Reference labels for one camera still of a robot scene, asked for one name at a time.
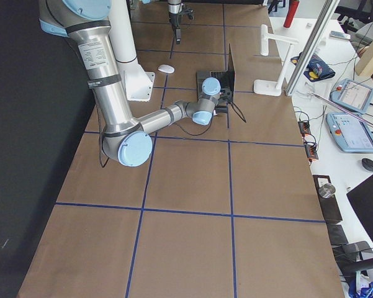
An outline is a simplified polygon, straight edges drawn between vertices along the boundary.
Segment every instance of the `red cylinder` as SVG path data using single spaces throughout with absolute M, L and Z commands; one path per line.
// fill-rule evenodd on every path
M 290 6 L 288 7 L 287 17 L 285 17 L 284 27 L 289 28 L 292 20 L 294 19 L 295 13 L 299 5 L 299 0 L 290 0 Z

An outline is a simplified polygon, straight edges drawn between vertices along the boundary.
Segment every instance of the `laptop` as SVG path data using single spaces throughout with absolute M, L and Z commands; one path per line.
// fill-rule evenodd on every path
M 226 71 L 198 71 L 197 76 L 197 91 L 198 94 L 202 92 L 202 85 L 207 78 L 216 78 L 221 84 L 221 93 L 228 96 L 229 101 L 233 101 L 233 92 L 235 90 L 235 66 L 233 64 L 233 57 L 231 56 L 231 49 L 229 45 L 228 66 Z

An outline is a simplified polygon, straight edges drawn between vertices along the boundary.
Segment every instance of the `blue joint cap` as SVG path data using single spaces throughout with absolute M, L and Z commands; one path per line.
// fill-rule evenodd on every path
M 149 158 L 152 148 L 150 136 L 138 130 L 123 139 L 117 158 L 124 166 L 140 166 Z
M 48 34 L 58 35 L 62 37 L 68 37 L 66 30 L 64 28 L 52 25 L 50 23 L 44 22 L 40 19 L 40 26 L 42 30 Z
M 212 113 L 207 111 L 198 111 L 193 114 L 192 120 L 200 125 L 208 125 L 211 121 Z
M 87 20 L 102 20 L 109 15 L 112 0 L 62 0 L 77 16 Z
M 207 78 L 203 82 L 202 90 L 206 95 L 216 95 L 221 91 L 221 84 L 215 78 Z

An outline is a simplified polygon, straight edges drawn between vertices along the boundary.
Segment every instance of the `computer monitor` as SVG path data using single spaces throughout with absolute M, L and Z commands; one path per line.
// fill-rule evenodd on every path
M 347 193 L 354 212 L 373 242 L 373 175 Z

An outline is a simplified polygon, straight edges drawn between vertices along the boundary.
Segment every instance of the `white table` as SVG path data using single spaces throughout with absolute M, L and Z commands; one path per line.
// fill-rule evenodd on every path
M 310 32 L 315 25 L 315 22 L 315 19 L 294 19 L 290 28 L 284 28 L 284 18 L 271 17 L 272 29 L 275 34 L 299 39 L 300 43 L 294 48 L 295 56 L 297 56 L 303 50 L 306 41 L 310 36 Z M 328 64 L 349 61 L 356 54 L 352 45 L 345 40 L 329 38 L 328 34 L 331 30 L 340 32 L 342 31 L 336 20 L 331 20 L 328 24 L 328 28 L 324 33 L 323 40 L 318 46 L 318 55 Z M 277 47 L 280 57 L 284 59 L 285 54 L 287 53 L 288 44 L 277 42 Z M 340 77 L 353 79 L 353 61 L 349 64 L 344 63 L 331 67 L 336 72 L 334 78 L 326 79 L 317 83 L 311 83 L 308 82 L 308 79 L 305 76 L 301 76 L 296 90 L 306 92 L 307 89 L 305 88 L 305 83 L 308 82 L 314 85 L 318 93 L 328 95 L 329 91 L 332 89 L 332 87 L 335 85 Z M 286 74 L 287 81 L 289 80 L 294 69 L 295 67 L 293 65 L 289 66 L 288 72 Z M 354 77 L 354 79 L 359 82 L 364 81 L 367 78 L 368 77 L 360 77 L 357 75 L 355 75 Z M 366 81 L 364 84 L 373 87 L 373 82 L 371 79 Z M 310 118 L 319 116 L 322 113 L 324 105 L 323 101 L 317 98 L 308 99 L 297 93 L 293 94 L 292 102 L 295 106 L 300 107 L 302 111 L 306 112 L 310 116 Z M 327 112 L 338 112 L 338 110 L 332 108 L 331 106 L 328 106 L 326 113 Z M 367 113 L 373 115 L 372 106 L 368 108 Z M 373 117 L 365 115 L 364 118 L 368 121 L 373 122 Z M 321 118 L 311 121 L 310 128 L 312 134 L 316 136 L 317 139 L 319 139 L 320 135 L 320 124 Z M 324 121 L 321 128 L 321 139 L 318 149 L 318 157 L 319 160 L 314 161 L 310 167 L 311 172 L 312 174 L 328 175 L 331 179 L 332 184 L 335 186 L 336 199 L 343 218 L 341 225 L 346 234 L 346 237 L 348 238 L 348 242 L 354 243 L 365 240 L 371 247 L 373 247 L 371 239 L 369 238 L 368 234 L 366 233 L 359 219 L 354 213 L 346 196 L 346 193 L 349 190 L 356 187 L 358 184 L 363 182 L 363 180 L 372 175 L 372 172 L 368 172 L 362 167 L 361 159 L 366 157 L 373 160 L 373 154 L 342 152 L 337 147 Z

